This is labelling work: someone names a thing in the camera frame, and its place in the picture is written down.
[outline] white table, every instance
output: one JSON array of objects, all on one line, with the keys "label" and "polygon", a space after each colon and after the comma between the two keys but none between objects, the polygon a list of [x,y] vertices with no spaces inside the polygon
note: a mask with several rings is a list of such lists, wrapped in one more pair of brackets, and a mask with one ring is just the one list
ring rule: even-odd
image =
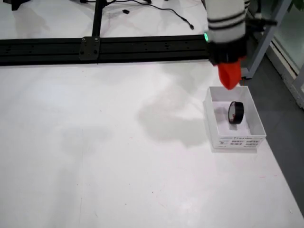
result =
[{"label": "white table", "polygon": [[[102,36],[206,27],[200,0],[153,2],[196,29],[169,12],[116,4]],[[91,32],[93,6],[9,8],[0,3],[0,38]],[[212,85],[220,82],[208,61],[0,68],[0,227],[303,227],[266,141],[256,154],[211,151],[202,101]]]}]

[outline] black cable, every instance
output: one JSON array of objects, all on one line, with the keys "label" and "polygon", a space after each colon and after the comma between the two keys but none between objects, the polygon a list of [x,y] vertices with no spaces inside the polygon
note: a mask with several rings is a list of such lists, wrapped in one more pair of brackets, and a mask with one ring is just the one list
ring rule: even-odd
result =
[{"label": "black cable", "polygon": [[107,4],[106,4],[106,6],[108,6],[108,5],[110,5],[110,4],[112,4],[112,3],[118,3],[118,2],[129,2],[129,1],[134,1],[134,2],[136,2],[136,3],[138,3],[138,4],[141,4],[141,5],[144,5],[144,6],[152,6],[152,7],[154,7],[154,8],[156,8],[156,9],[158,9],[158,10],[169,10],[169,11],[172,11],[176,16],[178,16],[180,19],[182,19],[183,21],[185,21],[189,26],[190,26],[190,29],[192,29],[192,30],[194,30],[194,26],[192,25],[192,24],[190,24],[190,22],[187,20],[187,19],[185,19],[184,17],[182,17],[181,15],[179,15],[175,10],[173,10],[173,9],[169,9],[169,8],[159,8],[159,7],[157,7],[157,6],[154,6],[154,5],[152,5],[152,4],[148,4],[148,3],[142,3],[142,2],[139,2],[139,1],[136,1],[136,0],[123,0],[123,1],[118,1],[118,0],[112,0],[111,2],[108,2]]}]

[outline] open box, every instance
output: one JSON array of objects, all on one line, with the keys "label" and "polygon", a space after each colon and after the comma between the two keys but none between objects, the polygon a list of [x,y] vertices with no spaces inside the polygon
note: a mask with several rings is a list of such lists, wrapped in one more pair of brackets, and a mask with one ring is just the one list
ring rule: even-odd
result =
[{"label": "open box", "polygon": [[[230,124],[228,109],[232,101],[244,105],[244,118],[240,124]],[[211,86],[207,90],[204,103],[213,148],[256,149],[266,138],[261,119],[247,86],[237,86],[227,90]]]}]

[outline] tape roll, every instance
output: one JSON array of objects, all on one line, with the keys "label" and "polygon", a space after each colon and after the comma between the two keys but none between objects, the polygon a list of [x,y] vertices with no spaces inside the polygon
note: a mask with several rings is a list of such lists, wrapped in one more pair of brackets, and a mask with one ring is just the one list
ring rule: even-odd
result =
[{"label": "tape roll", "polygon": [[244,105],[242,102],[231,102],[228,109],[228,120],[231,124],[240,124],[244,117]]}]

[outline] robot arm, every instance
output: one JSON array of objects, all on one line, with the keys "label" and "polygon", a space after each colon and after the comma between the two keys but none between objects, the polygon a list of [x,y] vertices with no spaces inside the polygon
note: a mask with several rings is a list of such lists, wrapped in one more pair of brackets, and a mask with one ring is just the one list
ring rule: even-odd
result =
[{"label": "robot arm", "polygon": [[232,89],[241,80],[240,60],[247,53],[245,16],[250,0],[205,0],[205,4],[209,60],[218,66],[223,86]]}]

